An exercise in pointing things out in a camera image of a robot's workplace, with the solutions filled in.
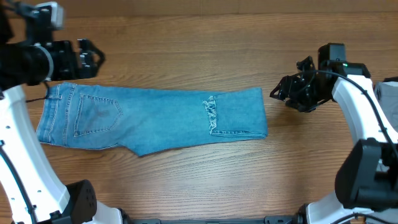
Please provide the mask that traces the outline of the light blue denim jeans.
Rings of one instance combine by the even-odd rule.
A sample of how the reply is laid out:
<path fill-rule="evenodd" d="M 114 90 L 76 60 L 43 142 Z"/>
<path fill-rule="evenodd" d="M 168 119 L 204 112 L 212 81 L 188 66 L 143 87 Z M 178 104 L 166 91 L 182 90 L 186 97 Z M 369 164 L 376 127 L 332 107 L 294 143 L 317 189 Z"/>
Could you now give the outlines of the light blue denim jeans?
<path fill-rule="evenodd" d="M 36 130 L 40 142 L 138 156 L 167 149 L 264 139 L 260 88 L 183 91 L 62 83 L 49 90 Z"/>

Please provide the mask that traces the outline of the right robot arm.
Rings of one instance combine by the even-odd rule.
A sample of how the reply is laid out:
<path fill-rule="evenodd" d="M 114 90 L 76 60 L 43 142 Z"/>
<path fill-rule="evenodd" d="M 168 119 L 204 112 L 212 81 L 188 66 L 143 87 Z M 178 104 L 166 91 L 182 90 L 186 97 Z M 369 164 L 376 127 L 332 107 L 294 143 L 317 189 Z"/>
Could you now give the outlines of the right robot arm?
<path fill-rule="evenodd" d="M 285 76 L 270 96 L 299 112 L 315 111 L 334 101 L 348 123 L 353 149 L 335 177 L 334 191 L 302 205 L 290 223 L 397 223 L 397 131 L 373 92 L 363 63 L 346 59 L 344 44 L 318 49 L 318 62 L 307 57 L 298 73 Z"/>

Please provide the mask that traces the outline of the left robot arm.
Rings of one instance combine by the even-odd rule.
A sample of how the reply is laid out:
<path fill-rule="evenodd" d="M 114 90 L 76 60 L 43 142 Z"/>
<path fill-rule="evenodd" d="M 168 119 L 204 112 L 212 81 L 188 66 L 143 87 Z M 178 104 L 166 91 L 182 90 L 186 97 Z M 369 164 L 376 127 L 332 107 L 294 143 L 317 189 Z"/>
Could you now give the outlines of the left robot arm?
<path fill-rule="evenodd" d="M 93 78 L 105 57 L 90 40 L 56 41 L 64 10 L 55 1 L 1 3 L 1 184 L 14 223 L 130 223 L 96 199 L 88 180 L 63 184 L 31 123 L 24 85 Z"/>

